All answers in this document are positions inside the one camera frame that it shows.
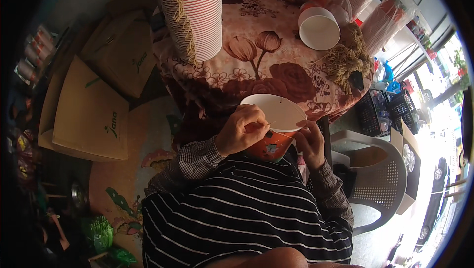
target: car wheel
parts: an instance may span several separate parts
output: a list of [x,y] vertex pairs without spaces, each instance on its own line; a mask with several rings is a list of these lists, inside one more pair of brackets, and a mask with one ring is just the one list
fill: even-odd
[[431,95],[430,90],[423,90],[423,102],[428,102],[433,99],[433,95]]
[[428,233],[430,233],[430,228],[428,226],[423,226],[423,228],[421,229],[419,233],[418,238],[420,238],[421,240],[424,240],[426,239],[426,237],[428,237]]
[[435,180],[439,180],[443,176],[443,170],[440,168],[435,170]]

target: orange paper bucket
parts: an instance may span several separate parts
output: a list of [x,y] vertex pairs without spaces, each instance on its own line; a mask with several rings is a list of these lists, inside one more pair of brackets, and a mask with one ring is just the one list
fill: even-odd
[[255,104],[265,114],[270,130],[265,137],[245,150],[252,158],[279,162],[301,129],[296,123],[306,120],[304,111],[294,102],[277,95],[254,94],[242,100],[240,104]]

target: floral tablecloth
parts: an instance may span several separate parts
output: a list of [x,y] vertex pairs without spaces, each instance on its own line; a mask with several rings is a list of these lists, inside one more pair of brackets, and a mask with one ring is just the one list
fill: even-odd
[[[299,38],[298,7],[282,0],[222,3],[222,49],[198,66],[176,56],[166,27],[150,31],[158,68],[184,114],[181,131],[187,137],[181,141],[218,132],[241,99],[251,94],[284,96],[297,103],[308,119],[328,115],[333,121],[368,90],[373,74],[364,78],[362,91],[352,88],[351,95],[327,79],[322,59],[326,52],[310,49]],[[350,34],[342,28],[344,39]]]

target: parked car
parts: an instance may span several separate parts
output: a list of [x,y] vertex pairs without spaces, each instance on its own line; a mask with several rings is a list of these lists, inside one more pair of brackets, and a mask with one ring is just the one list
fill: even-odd
[[428,240],[433,227],[436,225],[439,218],[441,218],[448,200],[447,198],[444,198],[444,196],[449,193],[449,190],[445,189],[445,186],[449,183],[449,166],[447,165],[446,159],[442,157],[439,159],[438,166],[433,175],[433,188],[431,188],[432,194],[426,210],[423,227],[419,233],[418,245],[423,245]]

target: hand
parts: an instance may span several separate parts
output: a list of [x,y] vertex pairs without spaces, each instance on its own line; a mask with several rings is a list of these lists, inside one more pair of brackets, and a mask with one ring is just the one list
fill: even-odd
[[239,153],[263,139],[269,128],[257,105],[239,105],[216,136],[217,151],[222,157]]
[[304,127],[295,134],[298,151],[303,152],[309,170],[320,170],[325,163],[324,137],[321,130],[314,121],[303,120],[296,125]]

